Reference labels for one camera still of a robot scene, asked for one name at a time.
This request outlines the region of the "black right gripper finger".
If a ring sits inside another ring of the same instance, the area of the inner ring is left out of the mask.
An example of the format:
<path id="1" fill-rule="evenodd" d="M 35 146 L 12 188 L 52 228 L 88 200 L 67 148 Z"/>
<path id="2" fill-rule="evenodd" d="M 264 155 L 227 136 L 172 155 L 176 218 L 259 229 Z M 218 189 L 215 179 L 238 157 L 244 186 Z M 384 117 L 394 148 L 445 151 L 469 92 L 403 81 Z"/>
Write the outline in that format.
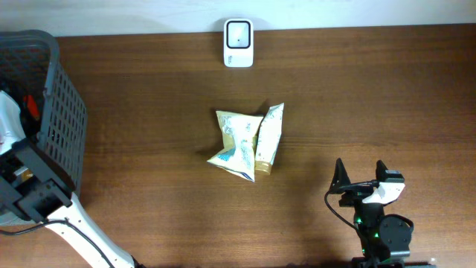
<path id="1" fill-rule="evenodd" d="M 347 175 L 344 163 L 341 158 L 338 158 L 335 163 L 334 175 L 330 183 L 329 192 L 331 194 L 342 194 L 349 185 L 350 178 Z"/>
<path id="2" fill-rule="evenodd" d="M 387 167 L 382 160 L 378 160 L 376 163 L 376 180 L 379 182 L 386 182 L 388 177 Z"/>

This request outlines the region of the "leaf pattern cream tube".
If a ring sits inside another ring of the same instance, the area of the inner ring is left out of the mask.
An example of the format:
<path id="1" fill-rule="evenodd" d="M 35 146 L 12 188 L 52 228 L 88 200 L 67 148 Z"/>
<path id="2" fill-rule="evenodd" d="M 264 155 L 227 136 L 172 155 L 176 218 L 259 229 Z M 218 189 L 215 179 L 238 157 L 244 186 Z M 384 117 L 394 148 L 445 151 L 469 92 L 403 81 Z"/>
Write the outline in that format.
<path id="1" fill-rule="evenodd" d="M 271 106 L 260 125 L 255 153 L 255 171 L 270 175 L 280 143 L 284 103 Z"/>

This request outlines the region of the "cream blue snack bag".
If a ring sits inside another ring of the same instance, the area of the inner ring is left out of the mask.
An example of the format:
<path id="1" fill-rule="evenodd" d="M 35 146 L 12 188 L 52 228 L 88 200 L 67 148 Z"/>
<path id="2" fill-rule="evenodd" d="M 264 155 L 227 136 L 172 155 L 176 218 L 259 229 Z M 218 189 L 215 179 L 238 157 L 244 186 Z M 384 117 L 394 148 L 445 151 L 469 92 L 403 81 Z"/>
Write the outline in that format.
<path id="1" fill-rule="evenodd" d="M 223 148 L 207 163 L 254 182 L 257 132 L 263 115 L 216 111 Z"/>

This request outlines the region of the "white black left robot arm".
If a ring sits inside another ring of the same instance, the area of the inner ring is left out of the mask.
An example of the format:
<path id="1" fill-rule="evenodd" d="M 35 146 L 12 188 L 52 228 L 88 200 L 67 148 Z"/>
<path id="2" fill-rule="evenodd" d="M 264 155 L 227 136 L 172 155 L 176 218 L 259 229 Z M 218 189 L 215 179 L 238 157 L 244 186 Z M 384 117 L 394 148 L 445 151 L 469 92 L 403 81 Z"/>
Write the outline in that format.
<path id="1" fill-rule="evenodd" d="M 14 237 L 47 228 L 91 267 L 142 267 L 90 218 L 75 189 L 71 177 L 28 139 L 2 144 L 1 206 L 36 225 L 15 232 L 2 230 L 1 235 Z"/>

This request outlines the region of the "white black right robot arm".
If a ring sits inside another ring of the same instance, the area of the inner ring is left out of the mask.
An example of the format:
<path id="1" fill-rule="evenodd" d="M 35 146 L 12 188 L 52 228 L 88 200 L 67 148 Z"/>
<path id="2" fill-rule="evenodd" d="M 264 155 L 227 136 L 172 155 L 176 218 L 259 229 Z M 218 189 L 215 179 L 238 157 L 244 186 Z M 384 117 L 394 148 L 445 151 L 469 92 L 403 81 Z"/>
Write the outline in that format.
<path id="1" fill-rule="evenodd" d="M 410 243 L 414 223 L 398 214 L 386 214 L 385 206 L 396 202 L 405 188 L 405 178 L 397 170 L 390 170 L 383 161 L 376 163 L 376 178 L 352 183 L 340 158 L 329 190 L 324 195 L 327 208 L 353 229 L 361 242 L 362 256 L 353 258 L 351 267 L 432 267 L 428 262 L 407 263 L 411 255 Z M 354 209 L 350 222 L 341 216 L 328 201 L 329 195 L 339 195 L 341 207 Z"/>

